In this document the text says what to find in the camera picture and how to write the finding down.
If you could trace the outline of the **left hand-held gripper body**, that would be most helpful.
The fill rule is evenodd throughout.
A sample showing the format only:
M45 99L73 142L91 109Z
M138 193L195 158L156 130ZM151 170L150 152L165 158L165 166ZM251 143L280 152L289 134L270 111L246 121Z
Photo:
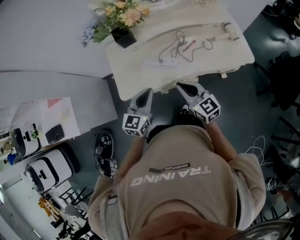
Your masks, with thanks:
M131 136L145 136L152 120L152 114L144 110L129 108L124 114L122 129Z

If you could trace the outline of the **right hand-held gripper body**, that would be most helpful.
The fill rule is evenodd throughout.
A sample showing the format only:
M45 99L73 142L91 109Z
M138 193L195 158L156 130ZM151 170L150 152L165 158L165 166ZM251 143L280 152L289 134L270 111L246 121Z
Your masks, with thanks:
M197 103L192 112L202 122L208 124L217 118L221 113L221 106L213 94L204 98L200 103Z

